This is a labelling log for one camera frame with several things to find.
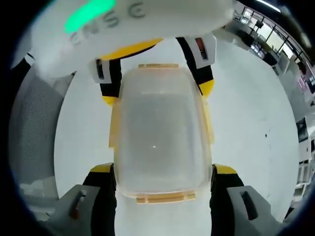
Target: ceiling light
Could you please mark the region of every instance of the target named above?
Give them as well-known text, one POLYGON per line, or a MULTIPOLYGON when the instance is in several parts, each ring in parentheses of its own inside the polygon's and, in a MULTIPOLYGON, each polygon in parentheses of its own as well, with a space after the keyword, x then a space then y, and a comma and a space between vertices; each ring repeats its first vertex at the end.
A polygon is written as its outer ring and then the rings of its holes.
POLYGON ((266 6, 268 6, 268 7, 272 8, 272 9, 274 9, 275 11, 281 13, 279 8, 276 8, 275 6, 271 5, 270 3, 267 3, 267 2, 265 2, 263 0, 256 0, 256 1, 258 1, 258 2, 260 2, 262 4, 265 4, 266 6))

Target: gray fabric chair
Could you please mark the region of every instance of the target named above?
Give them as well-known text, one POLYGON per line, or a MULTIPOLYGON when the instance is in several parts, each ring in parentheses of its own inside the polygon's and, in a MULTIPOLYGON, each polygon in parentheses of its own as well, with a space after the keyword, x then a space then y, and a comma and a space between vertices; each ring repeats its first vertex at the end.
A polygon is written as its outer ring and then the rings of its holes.
POLYGON ((50 214, 59 199, 54 141, 59 112, 73 75, 46 82, 31 67, 11 110, 8 155, 22 198, 34 213, 50 214))

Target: green light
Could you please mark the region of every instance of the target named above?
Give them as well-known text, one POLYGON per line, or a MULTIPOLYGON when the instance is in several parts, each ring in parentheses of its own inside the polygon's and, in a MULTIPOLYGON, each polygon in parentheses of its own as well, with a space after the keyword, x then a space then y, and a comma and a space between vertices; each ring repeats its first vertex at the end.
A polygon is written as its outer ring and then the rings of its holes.
POLYGON ((65 32, 73 33, 90 20, 109 11, 115 6, 115 0, 90 0, 76 10, 65 23, 65 32))

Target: window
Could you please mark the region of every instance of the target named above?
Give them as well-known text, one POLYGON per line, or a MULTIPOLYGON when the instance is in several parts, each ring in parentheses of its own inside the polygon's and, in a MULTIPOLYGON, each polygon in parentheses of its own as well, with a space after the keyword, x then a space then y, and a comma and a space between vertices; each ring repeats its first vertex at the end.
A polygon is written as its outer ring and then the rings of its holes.
POLYGON ((299 55, 299 54, 300 54, 301 49, 300 49, 299 45, 297 45, 297 44, 295 43, 295 41, 294 41, 291 37, 288 39, 288 44, 291 46, 291 48, 294 49, 294 50, 292 50, 292 51, 293 51, 296 55, 299 55))
POLYGON ((267 24, 263 24, 263 26, 261 27, 261 29, 257 30, 258 35, 263 36, 263 38, 268 38, 268 36, 270 35, 272 31, 272 28, 270 28, 267 24))
POLYGON ((241 19, 241 22, 245 25, 248 24, 248 22, 250 21, 252 17, 252 13, 253 13, 252 10, 246 8, 246 10, 243 13, 243 18, 241 19))
POLYGON ((268 18, 265 18, 265 19, 263 20, 263 22, 264 22, 265 24, 267 24, 267 26, 269 26, 270 28, 273 28, 273 27, 275 26, 275 23, 274 23, 273 21, 269 20, 268 18))
POLYGON ((267 40, 267 44, 272 48, 273 51, 278 52, 280 47, 283 45, 284 40, 277 35, 276 32, 272 32, 267 40))
POLYGON ((310 66, 310 63, 309 63, 311 61, 310 58, 304 52, 301 53, 300 57, 302 58, 303 61, 305 61, 305 63, 307 65, 307 67, 309 68, 309 70, 312 70, 311 66, 310 66))
POLYGON ((258 21, 257 19, 255 19, 254 17, 252 17, 252 18, 250 19, 250 23, 248 24, 248 26, 255 30, 255 29, 257 28, 257 27, 255 27, 257 21, 258 21))
POLYGON ((251 16, 252 16, 252 10, 246 8, 246 10, 244 11, 243 16, 244 16, 245 18, 247 18, 247 19, 250 19, 251 16))
POLYGON ((290 59, 293 56, 293 52, 291 50, 291 48, 285 43, 279 50, 279 52, 284 51, 285 54, 287 55, 287 57, 290 59))
POLYGON ((262 21, 262 20, 263 20, 263 16, 260 15, 260 14, 258 14, 258 13, 256 13, 256 12, 254 12, 254 14, 253 14, 252 17, 254 17, 255 19, 257 19, 257 20, 259 20, 259 21, 262 21))
POLYGON ((288 37, 287 33, 280 27, 276 26, 275 31, 277 32, 277 34, 282 38, 285 39, 288 37))

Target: plastic lid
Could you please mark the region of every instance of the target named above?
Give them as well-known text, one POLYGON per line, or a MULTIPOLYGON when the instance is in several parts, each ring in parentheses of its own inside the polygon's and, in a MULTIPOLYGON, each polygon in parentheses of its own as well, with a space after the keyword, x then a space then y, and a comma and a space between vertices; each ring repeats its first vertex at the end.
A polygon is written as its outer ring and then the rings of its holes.
POLYGON ((210 144, 190 71, 158 66, 129 71, 119 100, 115 175, 124 195, 187 192, 207 185, 210 144))

